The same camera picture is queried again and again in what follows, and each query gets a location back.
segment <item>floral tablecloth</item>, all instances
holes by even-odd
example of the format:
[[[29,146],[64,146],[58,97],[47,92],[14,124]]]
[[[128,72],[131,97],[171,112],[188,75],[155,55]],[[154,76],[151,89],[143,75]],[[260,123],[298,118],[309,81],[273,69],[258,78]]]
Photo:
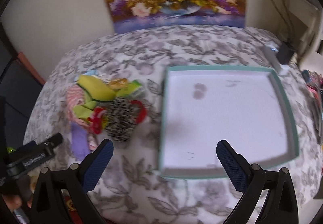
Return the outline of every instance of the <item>floral tablecloth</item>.
[[[228,178],[166,180],[155,170],[164,71],[178,65],[270,66],[260,48],[278,43],[268,31],[211,25],[159,27],[102,37],[62,58],[40,93],[24,142],[39,143],[61,132],[64,142],[47,166],[52,170],[67,168],[76,161],[66,118],[66,91],[74,77],[96,68],[111,78],[138,79],[146,90],[143,103],[149,117],[137,126],[129,142],[114,143],[114,156],[88,195],[101,215],[117,224],[222,223],[241,197]],[[290,72],[280,79],[293,109],[300,144],[300,156],[284,166],[290,169],[298,205],[302,206],[319,188],[323,154],[300,71],[291,65]],[[263,192],[250,223],[255,222],[265,195]]]

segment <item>gold object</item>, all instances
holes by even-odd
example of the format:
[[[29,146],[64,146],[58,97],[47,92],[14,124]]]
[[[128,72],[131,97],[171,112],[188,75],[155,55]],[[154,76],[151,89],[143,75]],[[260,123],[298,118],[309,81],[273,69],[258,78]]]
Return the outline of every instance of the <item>gold object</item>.
[[[114,79],[108,84],[112,90],[120,90],[125,88],[127,85],[128,80],[126,78]]]

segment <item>white tray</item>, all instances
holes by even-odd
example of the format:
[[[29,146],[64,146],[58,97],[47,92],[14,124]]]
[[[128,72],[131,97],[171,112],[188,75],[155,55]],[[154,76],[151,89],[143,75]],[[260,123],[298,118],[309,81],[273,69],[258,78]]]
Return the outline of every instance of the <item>white tray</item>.
[[[225,177],[215,151],[223,139],[264,169],[299,155],[290,104],[270,68],[168,68],[161,137],[159,170],[164,177]]]

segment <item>blue gripper pad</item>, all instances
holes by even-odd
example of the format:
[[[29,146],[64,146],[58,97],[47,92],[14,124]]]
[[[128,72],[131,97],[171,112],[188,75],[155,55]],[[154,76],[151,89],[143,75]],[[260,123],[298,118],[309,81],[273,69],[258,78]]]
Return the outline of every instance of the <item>blue gripper pad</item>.
[[[83,174],[82,187],[84,192],[91,191],[98,183],[103,171],[107,167],[113,155],[113,143],[108,139],[104,139],[97,149],[86,156],[83,160],[85,163],[85,171]]]
[[[238,155],[226,140],[217,144],[216,155],[236,191],[245,193],[251,177],[250,164],[243,156]]]

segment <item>power strip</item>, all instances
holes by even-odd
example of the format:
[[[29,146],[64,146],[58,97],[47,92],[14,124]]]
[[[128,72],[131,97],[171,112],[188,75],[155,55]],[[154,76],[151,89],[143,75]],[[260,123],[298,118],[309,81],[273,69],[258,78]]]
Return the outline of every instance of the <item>power strip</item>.
[[[266,59],[274,67],[277,74],[286,75],[288,73],[290,67],[288,65],[281,65],[278,62],[278,59],[276,58],[276,54],[278,50],[275,47],[269,44],[266,44],[261,48],[261,51],[264,53]]]

